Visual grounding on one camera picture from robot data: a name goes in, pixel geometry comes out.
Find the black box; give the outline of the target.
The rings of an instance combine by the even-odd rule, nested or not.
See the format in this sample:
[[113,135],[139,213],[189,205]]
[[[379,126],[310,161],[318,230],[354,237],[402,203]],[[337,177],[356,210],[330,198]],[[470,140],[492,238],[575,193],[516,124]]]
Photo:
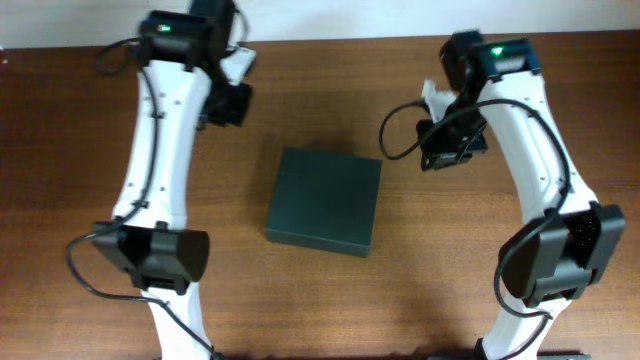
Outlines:
[[366,257],[382,162],[286,147],[265,225],[269,241]]

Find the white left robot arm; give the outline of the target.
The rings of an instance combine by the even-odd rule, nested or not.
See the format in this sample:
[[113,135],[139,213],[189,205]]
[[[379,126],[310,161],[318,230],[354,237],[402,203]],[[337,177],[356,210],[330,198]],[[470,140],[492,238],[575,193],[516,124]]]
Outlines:
[[89,238],[149,305],[164,359],[219,359],[206,335],[199,282],[210,240],[187,227],[186,189],[196,133],[239,126],[256,53],[230,37],[244,17],[231,0],[194,1],[185,13],[154,10],[123,40],[139,94],[124,186],[108,222]]

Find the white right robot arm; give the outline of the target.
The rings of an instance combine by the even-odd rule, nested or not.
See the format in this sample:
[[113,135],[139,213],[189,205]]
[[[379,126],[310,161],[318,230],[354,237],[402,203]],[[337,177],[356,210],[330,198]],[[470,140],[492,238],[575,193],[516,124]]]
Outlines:
[[516,185],[522,228],[500,249],[493,277],[500,313],[476,359],[534,359],[559,314],[598,283],[625,230],[581,178],[548,105],[541,66],[525,39],[452,35],[440,51],[450,88],[423,88],[417,125],[424,170],[468,162],[491,130]]

